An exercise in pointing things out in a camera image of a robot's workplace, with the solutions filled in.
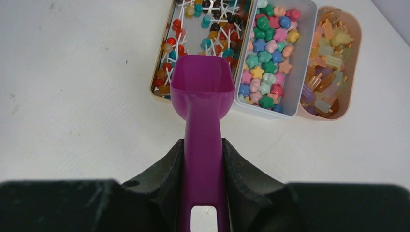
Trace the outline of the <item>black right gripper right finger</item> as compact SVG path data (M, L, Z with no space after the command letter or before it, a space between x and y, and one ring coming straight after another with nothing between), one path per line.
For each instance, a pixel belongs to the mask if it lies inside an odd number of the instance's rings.
M234 232L407 232L410 194L389 184L281 183L222 140Z

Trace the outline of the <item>purple plastic scoop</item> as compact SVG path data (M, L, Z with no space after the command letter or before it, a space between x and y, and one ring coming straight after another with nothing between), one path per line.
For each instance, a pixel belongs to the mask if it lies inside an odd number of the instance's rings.
M212 206L217 230L230 230L220 120L229 112L235 86L227 60L180 57L171 80L171 101L185 120L183 167L177 230L190 231L195 206Z

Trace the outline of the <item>yellow tin of lollipops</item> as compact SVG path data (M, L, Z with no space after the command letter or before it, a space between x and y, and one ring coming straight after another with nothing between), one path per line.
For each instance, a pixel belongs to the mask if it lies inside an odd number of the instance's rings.
M153 97L170 100L175 64L184 55L222 57L236 78L256 4L255 0L173 0L150 84Z

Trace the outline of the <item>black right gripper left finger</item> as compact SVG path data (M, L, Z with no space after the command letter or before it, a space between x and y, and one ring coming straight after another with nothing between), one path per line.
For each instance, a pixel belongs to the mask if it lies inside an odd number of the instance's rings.
M174 232L184 141L139 175L0 185L3 232Z

